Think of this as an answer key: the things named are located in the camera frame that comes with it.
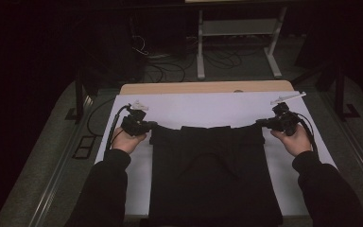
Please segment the table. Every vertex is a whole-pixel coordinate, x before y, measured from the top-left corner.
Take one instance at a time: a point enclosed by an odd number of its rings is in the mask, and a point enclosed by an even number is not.
[[[170,129],[179,129],[182,125],[205,128],[230,125],[235,128],[253,124],[259,118],[273,117],[272,106],[269,105],[271,100],[298,93],[289,82],[282,80],[125,85],[113,103],[95,162],[103,158],[114,115],[122,106],[136,99],[149,107],[145,120],[157,121]],[[314,128],[321,161],[335,166],[303,100],[296,98],[287,104],[291,111],[309,119]],[[270,135],[269,129],[263,129],[263,135],[266,139],[264,148],[270,178],[282,214],[286,217],[308,215],[302,192],[297,185],[298,173],[291,167],[293,157],[281,151],[285,150],[283,144]],[[128,216],[148,214],[152,162],[149,137],[150,133],[132,153],[132,162],[127,169],[130,179],[126,203]]]

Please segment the folded cloth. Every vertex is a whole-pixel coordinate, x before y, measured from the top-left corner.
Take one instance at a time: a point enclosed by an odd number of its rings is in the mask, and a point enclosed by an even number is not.
[[[282,224],[264,143],[257,125],[153,129],[149,224]]]

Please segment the white tabletop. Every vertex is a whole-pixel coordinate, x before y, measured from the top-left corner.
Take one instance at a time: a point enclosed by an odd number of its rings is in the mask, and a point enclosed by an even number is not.
[[[298,92],[252,92],[252,93],[210,93],[210,94],[166,94],[166,95],[120,95],[113,103],[96,162],[103,158],[110,128],[117,111],[135,100],[149,107],[146,121],[156,121],[170,128],[180,129],[181,126],[216,127],[232,126],[233,128],[248,126],[260,118],[274,116],[270,101],[279,96],[292,96]],[[302,98],[289,100],[290,111],[307,117],[315,133],[320,160],[335,166],[320,133],[315,126]],[[117,126],[123,116],[120,115]],[[303,202],[302,191],[298,187],[298,173],[292,168],[293,157],[285,151],[282,143],[274,138],[269,129],[263,128],[266,139],[264,144],[270,178],[276,198],[284,216],[308,215]],[[152,145],[147,139],[140,143],[131,155],[131,164],[127,168],[129,185],[127,191],[126,215],[147,215],[151,187]]]

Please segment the black sleeve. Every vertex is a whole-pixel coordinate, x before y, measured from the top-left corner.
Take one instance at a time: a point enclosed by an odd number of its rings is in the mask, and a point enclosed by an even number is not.
[[[106,150],[104,160],[92,167],[65,226],[122,226],[129,163],[126,152]]]
[[[363,227],[361,203],[335,167],[322,164],[312,151],[298,155],[293,167],[300,173],[299,186],[314,227]]]

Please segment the hand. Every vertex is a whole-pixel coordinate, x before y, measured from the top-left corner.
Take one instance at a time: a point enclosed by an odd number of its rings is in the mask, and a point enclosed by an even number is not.
[[[304,151],[311,150],[311,143],[309,142],[308,135],[301,125],[297,125],[296,132],[291,136],[287,136],[280,131],[271,131],[270,133],[280,139],[285,145],[285,149],[294,157]]]
[[[131,154],[137,145],[145,140],[146,134],[131,136],[123,131],[122,128],[117,128],[113,132],[113,142],[111,148],[118,148],[125,151],[127,154]]]

